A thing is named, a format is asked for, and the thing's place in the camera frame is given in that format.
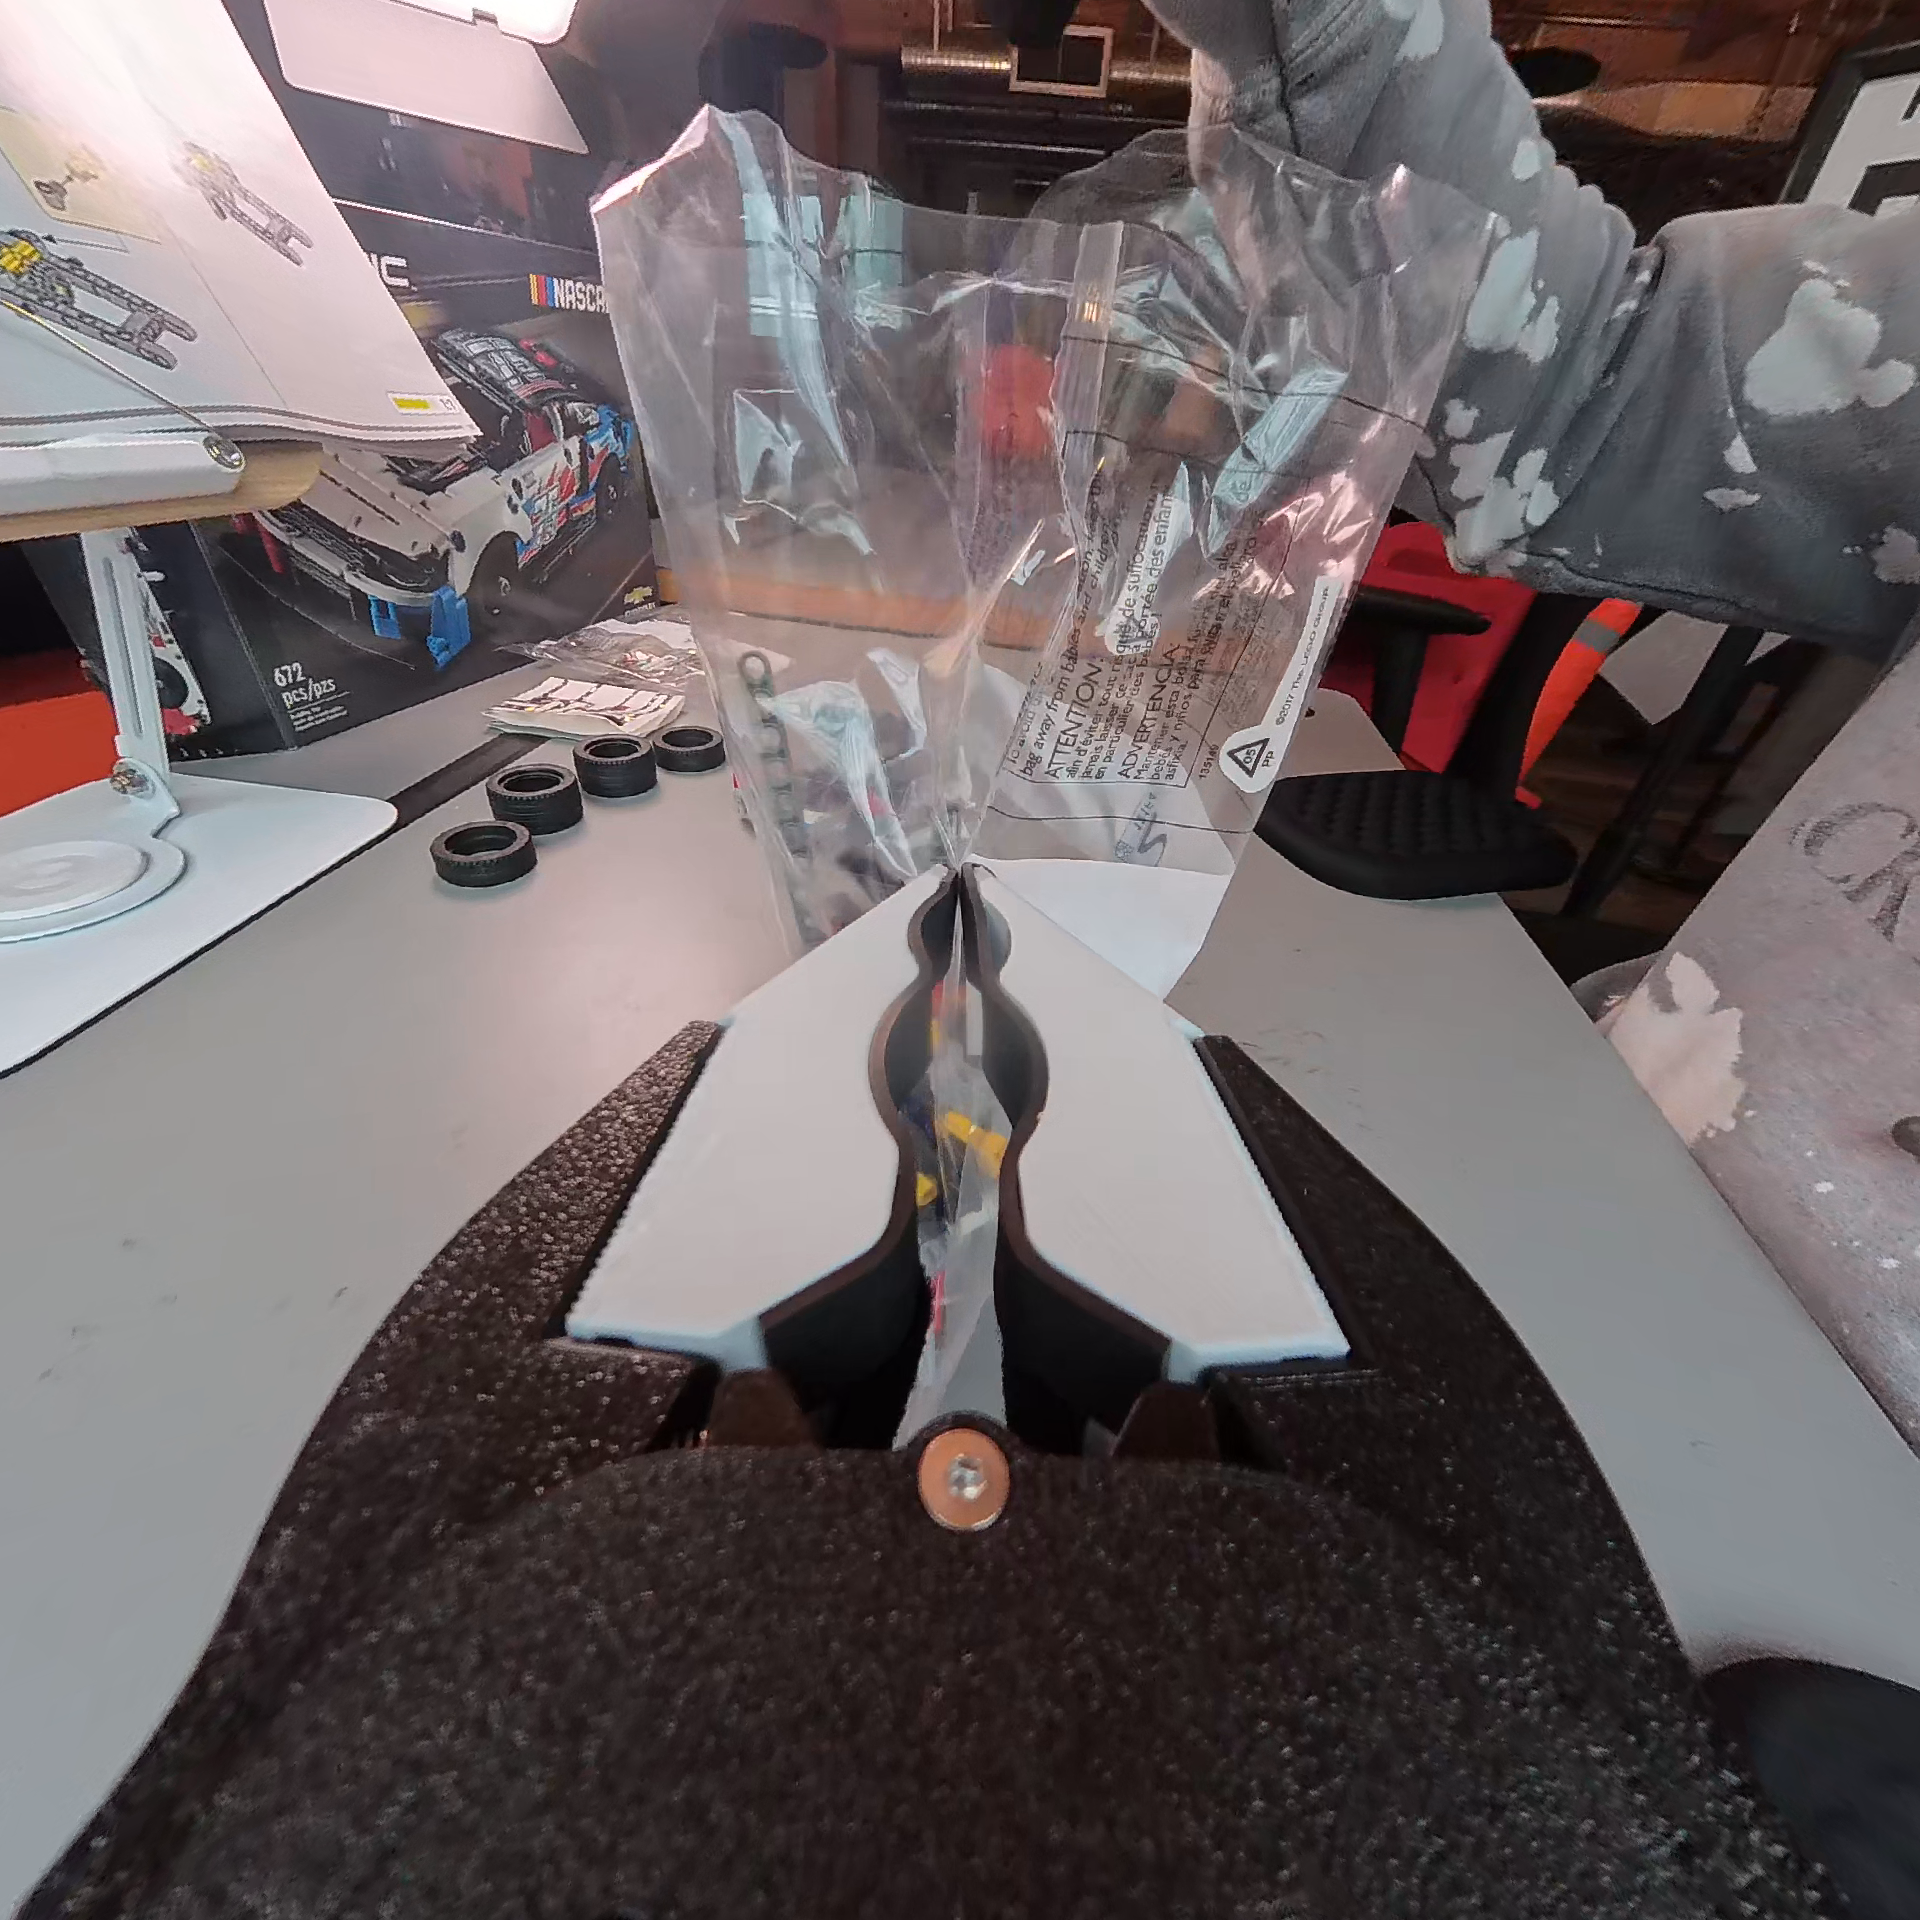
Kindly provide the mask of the red chair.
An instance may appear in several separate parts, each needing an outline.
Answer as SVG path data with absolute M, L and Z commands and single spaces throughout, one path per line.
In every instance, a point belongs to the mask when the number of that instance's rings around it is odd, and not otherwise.
M 1401 757 L 1416 770 L 1442 770 L 1497 665 L 1522 594 L 1497 582 L 1459 576 L 1446 558 L 1442 536 L 1425 523 L 1387 524 L 1360 585 L 1446 605 L 1449 610 L 1472 610 L 1485 619 L 1483 632 L 1436 632 L 1424 646 Z

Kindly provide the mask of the toy car box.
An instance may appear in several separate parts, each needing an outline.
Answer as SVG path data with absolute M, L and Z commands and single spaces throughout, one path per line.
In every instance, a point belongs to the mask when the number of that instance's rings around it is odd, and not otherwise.
M 340 210 L 477 440 L 329 454 L 266 516 L 138 528 L 176 761 L 317 743 L 657 608 L 648 482 L 594 250 Z

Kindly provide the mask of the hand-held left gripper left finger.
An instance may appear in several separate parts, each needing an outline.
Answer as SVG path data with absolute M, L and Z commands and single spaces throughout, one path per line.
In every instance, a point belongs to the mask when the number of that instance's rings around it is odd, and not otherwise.
M 828 1443 L 893 1443 L 929 1321 L 916 1129 L 956 875 L 742 1000 L 566 1309 L 575 1343 L 774 1372 Z

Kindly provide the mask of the person's right forearm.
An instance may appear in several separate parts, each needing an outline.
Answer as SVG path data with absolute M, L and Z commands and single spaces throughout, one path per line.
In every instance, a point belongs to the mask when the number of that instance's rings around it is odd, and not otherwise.
M 1233 124 L 1496 214 L 1403 509 L 1459 572 L 1885 657 L 1915 617 L 1915 210 L 1697 211 L 1644 244 L 1554 161 L 1489 4 L 1157 4 Z

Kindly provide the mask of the crumpled empty clear bags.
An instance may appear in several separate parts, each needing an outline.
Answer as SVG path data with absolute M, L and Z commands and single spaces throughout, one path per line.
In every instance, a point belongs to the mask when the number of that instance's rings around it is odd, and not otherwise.
M 507 641 L 503 646 L 568 681 L 636 687 L 665 695 L 707 687 L 693 627 L 678 617 L 594 619 L 566 637 Z

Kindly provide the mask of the white book stand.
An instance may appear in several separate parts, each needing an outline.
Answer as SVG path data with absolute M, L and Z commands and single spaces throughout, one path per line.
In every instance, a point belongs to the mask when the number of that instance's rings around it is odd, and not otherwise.
M 2 447 L 2 536 L 80 543 L 115 708 L 109 774 L 2 820 L 7 1073 L 399 825 L 376 798 L 168 770 L 129 533 L 286 506 L 317 470 L 313 443 L 209 431 Z

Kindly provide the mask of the large clear plastic bag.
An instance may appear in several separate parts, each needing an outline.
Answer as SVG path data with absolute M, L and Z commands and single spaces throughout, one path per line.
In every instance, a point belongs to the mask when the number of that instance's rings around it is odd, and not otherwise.
M 788 929 L 981 864 L 1164 997 L 1455 358 L 1496 219 L 1142 138 L 1026 219 L 700 109 L 594 206 Z

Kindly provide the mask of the orange safety vest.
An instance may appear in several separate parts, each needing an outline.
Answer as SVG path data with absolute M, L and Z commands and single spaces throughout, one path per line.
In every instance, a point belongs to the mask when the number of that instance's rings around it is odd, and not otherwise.
M 1531 774 L 1584 692 L 1592 687 L 1604 660 L 1632 632 L 1639 614 L 1643 608 L 1625 596 L 1604 596 L 1571 632 L 1535 701 L 1522 774 Z

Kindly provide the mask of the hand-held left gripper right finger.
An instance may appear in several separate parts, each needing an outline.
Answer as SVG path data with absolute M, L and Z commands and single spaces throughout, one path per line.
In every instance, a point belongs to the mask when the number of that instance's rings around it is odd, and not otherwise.
M 1201 1034 L 990 867 L 964 875 L 964 954 L 1007 1120 L 992 1268 L 1007 1428 L 1123 1428 L 1157 1383 L 1344 1372 L 1307 1228 Z

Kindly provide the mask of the sticker sheet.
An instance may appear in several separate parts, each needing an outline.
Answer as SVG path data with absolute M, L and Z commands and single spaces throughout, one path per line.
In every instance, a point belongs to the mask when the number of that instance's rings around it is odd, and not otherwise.
M 486 728 L 530 739 L 636 739 L 648 740 L 682 714 L 678 692 L 547 676 L 483 708 Z

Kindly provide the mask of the instruction booklet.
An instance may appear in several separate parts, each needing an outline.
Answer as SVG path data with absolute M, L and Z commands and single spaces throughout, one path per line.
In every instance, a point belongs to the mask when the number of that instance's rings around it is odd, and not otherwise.
M 223 4 L 2 4 L 2 440 L 477 429 Z

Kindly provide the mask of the studio light panel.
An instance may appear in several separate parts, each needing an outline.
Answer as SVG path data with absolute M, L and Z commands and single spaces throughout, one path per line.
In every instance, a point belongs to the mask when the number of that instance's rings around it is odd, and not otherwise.
M 300 91 L 586 153 L 540 49 L 496 24 L 422 4 L 264 4 L 264 14 L 278 66 Z

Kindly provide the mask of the black framed marker sign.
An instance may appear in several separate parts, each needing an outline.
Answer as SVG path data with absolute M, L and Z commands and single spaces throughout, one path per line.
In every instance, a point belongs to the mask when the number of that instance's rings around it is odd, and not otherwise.
M 1835 57 L 1801 124 L 1781 203 L 1885 219 L 1915 210 L 1915 40 Z

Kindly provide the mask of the grey desk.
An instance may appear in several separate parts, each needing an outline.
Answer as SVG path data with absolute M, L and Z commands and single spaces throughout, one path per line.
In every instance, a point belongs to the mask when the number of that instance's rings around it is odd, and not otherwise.
M 720 770 L 458 892 L 469 687 L 219 777 L 437 799 L 2 1077 L 2 1909 L 148 1743 L 335 1381 L 444 1241 L 788 958 Z M 1451 1249 L 1697 1667 L 1915 1686 L 1915 1456 L 1514 918 L 1256 842 L 1173 1006 Z

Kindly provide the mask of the small clear bag of parts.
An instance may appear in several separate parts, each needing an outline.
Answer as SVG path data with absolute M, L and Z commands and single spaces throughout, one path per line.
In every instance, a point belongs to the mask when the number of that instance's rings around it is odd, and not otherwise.
M 981 1022 L 966 958 L 956 954 L 932 990 L 929 1061 L 905 1107 L 916 1149 L 916 1253 L 929 1311 L 893 1447 L 932 1421 L 1006 1418 L 994 1247 L 1012 1122 L 986 1077 Z

